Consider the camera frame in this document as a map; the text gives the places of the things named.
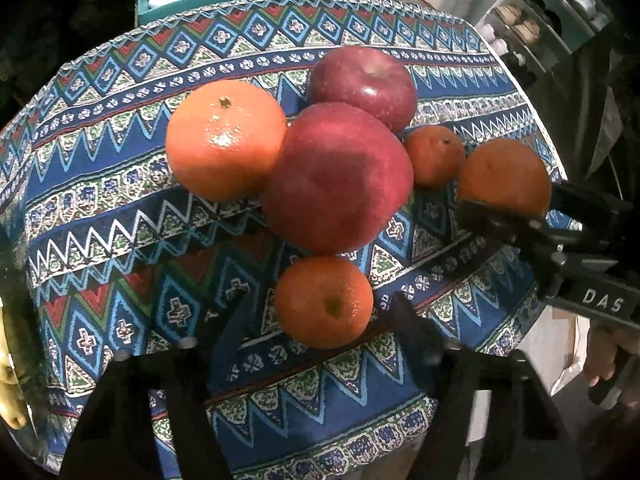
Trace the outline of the person's right hand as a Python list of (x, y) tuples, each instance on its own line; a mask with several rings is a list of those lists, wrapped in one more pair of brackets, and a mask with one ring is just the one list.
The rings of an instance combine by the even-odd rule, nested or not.
[(639, 354), (639, 332), (632, 328), (612, 328), (592, 324), (588, 333), (587, 356), (582, 372), (590, 387), (600, 380), (609, 380), (615, 372), (618, 349)]

